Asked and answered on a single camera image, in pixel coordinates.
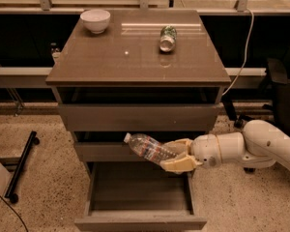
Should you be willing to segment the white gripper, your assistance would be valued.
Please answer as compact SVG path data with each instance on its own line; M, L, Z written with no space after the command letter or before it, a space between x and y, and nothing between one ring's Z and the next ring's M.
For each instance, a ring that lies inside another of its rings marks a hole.
M179 155L160 162L161 168L167 172L190 172L201 165L209 169L222 164L218 138L213 134L198 136L193 141L188 138L177 139L166 142L164 146Z

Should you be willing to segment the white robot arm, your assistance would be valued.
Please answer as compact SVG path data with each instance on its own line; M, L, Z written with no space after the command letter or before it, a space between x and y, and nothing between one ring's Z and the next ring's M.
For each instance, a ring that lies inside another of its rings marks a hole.
M263 120L252 120L241 132L205 134L194 140L179 139L165 144L181 154L163 160L168 172L190 172L196 167L219 167L237 163L243 168L266 168L276 162L290 171L290 137Z

